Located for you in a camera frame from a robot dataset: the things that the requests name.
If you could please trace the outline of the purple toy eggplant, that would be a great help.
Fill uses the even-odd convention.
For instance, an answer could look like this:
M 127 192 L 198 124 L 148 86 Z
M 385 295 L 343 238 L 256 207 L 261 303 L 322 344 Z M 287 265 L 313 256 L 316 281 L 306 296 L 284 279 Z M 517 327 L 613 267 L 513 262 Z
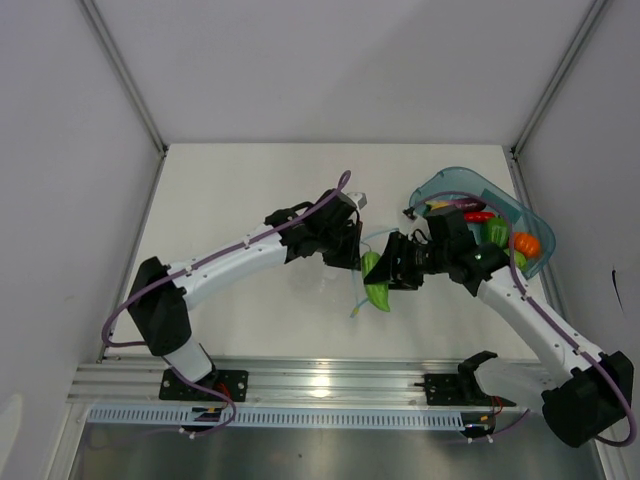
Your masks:
M 484 202 L 475 200 L 469 197 L 448 199 L 448 200 L 430 200 L 430 201 L 426 201 L 425 205 L 429 208 L 429 203 L 440 202 L 440 201 L 447 201 L 450 203 L 450 206 L 455 206 L 456 208 L 464 212 L 479 212 L 479 211 L 483 211 L 486 208 L 486 204 Z

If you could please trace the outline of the light green toy pepper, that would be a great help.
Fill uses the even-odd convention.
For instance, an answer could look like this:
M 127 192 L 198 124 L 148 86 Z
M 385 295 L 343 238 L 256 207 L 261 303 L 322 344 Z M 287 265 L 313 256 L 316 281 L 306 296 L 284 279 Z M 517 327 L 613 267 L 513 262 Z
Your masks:
M 374 269 L 381 255 L 374 251 L 367 251 L 361 257 L 361 276 L 365 280 L 367 275 Z M 364 291 L 368 302 L 376 309 L 389 313 L 391 311 L 389 305 L 389 287 L 387 283 L 375 283 L 364 285 Z

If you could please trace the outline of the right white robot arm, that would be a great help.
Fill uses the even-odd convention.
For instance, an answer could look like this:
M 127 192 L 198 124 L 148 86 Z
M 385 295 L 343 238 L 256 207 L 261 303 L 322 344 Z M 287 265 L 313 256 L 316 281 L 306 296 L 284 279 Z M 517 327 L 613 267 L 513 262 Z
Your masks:
M 476 243 L 462 210 L 436 209 L 427 214 L 426 223 L 429 237 L 424 242 L 390 233 L 364 283 L 416 290 L 426 275 L 448 275 L 510 325 L 550 378 L 537 380 L 492 357 L 458 376 L 458 395 L 472 404 L 489 395 L 505 397 L 541 414 L 550 430 L 571 447 L 590 440 L 617 448 L 632 445 L 638 423 L 631 408 L 631 360 L 620 351 L 604 353 L 531 295 L 501 247 Z

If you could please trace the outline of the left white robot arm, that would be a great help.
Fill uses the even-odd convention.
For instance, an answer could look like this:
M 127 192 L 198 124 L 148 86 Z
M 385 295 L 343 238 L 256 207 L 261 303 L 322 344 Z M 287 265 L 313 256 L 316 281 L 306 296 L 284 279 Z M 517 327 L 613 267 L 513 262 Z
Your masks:
M 220 251 L 163 264 L 156 257 L 138 269 L 127 311 L 151 354 L 182 377 L 197 400 L 216 390 L 216 368 L 194 338 L 190 312 L 214 293 L 262 270 L 320 254 L 328 267 L 357 270 L 361 192 L 326 191 L 315 202 L 280 209 Z

